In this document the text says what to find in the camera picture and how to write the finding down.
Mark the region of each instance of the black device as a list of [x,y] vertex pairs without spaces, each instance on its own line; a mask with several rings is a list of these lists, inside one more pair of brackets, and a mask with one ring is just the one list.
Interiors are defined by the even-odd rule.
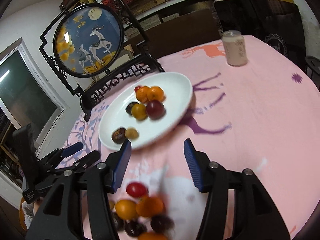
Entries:
[[[130,141],[126,140],[105,162],[94,165],[100,153],[92,151],[71,167],[55,169],[58,161],[76,151],[76,146],[55,150],[45,160],[36,161],[34,151],[30,150],[33,149],[31,126],[20,128],[13,137],[20,143],[17,154],[23,170],[27,171],[24,183],[33,187],[34,197],[28,199],[44,197],[26,240],[86,239],[80,212],[84,189],[88,196],[92,239],[119,239],[107,193],[113,194],[121,186],[131,156]],[[184,154],[195,186],[201,193],[209,192],[196,240],[223,239],[229,189],[235,190],[235,218],[230,240],[290,240],[276,205],[252,170],[228,171],[217,162],[211,162],[205,153],[196,151],[190,139],[184,142]],[[23,195],[30,195],[30,190],[24,188]]]

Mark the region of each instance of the round painting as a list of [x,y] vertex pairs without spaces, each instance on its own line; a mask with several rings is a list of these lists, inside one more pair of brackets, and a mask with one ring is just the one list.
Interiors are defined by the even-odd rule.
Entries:
[[111,66],[123,43],[119,18],[104,5],[84,5],[59,24],[54,54],[73,76],[97,75]]

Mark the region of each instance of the can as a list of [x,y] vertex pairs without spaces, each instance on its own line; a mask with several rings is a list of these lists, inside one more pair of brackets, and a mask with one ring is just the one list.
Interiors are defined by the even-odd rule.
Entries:
[[239,31],[226,31],[222,34],[227,63],[231,66],[243,66],[248,63],[244,37]]

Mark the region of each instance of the metal screw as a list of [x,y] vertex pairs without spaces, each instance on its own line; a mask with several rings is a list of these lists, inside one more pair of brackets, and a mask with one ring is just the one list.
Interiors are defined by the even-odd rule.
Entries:
[[249,175],[249,176],[253,174],[253,171],[250,169],[244,169],[243,172],[245,175]]
[[98,168],[99,170],[102,170],[102,169],[104,169],[105,167],[106,167],[106,164],[105,164],[104,162],[97,164],[97,168]]
[[72,174],[72,170],[66,170],[63,173],[63,175],[66,176],[66,177],[70,176],[71,174]]
[[209,167],[212,168],[212,169],[216,169],[216,168],[219,167],[219,164],[216,163],[216,162],[210,162],[210,163],[209,163]]

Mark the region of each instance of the deer print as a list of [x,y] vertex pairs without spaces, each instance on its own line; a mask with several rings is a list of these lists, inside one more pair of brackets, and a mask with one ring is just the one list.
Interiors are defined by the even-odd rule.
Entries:
[[106,50],[103,52],[103,53],[106,53],[108,52],[110,54],[110,56],[112,57],[112,54],[110,52],[110,49],[111,49],[111,46],[112,46],[112,43],[109,42],[109,41],[106,41],[106,39],[104,38],[104,36],[98,32],[97,30],[102,30],[103,28],[103,25],[102,27],[98,27],[96,26],[95,28],[92,28],[92,33],[90,34],[90,36],[93,36],[93,35],[97,35],[98,38],[99,38],[99,41],[94,43],[94,44],[91,44],[90,45],[90,52],[92,53],[93,57],[100,63],[100,64],[103,64],[104,62],[97,57],[97,54],[96,54],[96,50],[97,49],[101,49],[101,48],[105,48]]
[[92,66],[93,66],[94,68],[97,68],[97,66],[93,63],[93,61],[92,61],[92,59],[91,59],[90,53],[87,52],[87,51],[83,48],[83,44],[81,44],[78,53],[80,53],[79,64],[81,65],[81,67],[83,68],[83,70],[84,70],[85,73],[89,74],[89,72],[84,68],[84,63],[87,62],[87,61],[90,61],[90,63],[92,64]]
[[223,50],[219,50],[218,47],[222,46],[222,42],[217,44],[207,44],[202,46],[197,46],[191,49],[187,49],[182,52],[184,57],[190,57],[197,50],[203,49],[208,57],[217,57],[217,56],[225,56],[225,52]]

